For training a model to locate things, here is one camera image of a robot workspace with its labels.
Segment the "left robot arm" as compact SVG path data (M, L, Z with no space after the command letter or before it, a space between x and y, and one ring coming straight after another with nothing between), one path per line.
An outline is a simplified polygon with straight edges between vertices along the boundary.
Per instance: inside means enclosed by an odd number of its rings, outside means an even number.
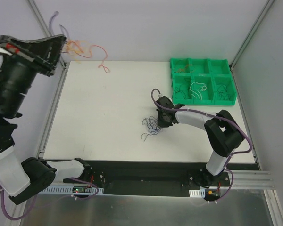
M45 161L30 157L19 161L12 137L20 118L19 108L36 75L53 76L66 37L62 34L36 40L0 36L0 190L21 204L54 181L90 182L91 167L80 158Z

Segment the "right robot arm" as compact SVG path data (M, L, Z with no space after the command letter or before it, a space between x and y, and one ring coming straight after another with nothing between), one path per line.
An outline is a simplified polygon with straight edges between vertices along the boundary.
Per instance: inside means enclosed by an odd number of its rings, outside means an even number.
M221 110L216 114L189 109L183 104L174 105L166 96L156 100L158 126L168 128L175 124L186 124L206 132L213 149L211 157L200 175L194 176L194 183L209 187L220 180L230 154L245 140L242 130L231 114Z

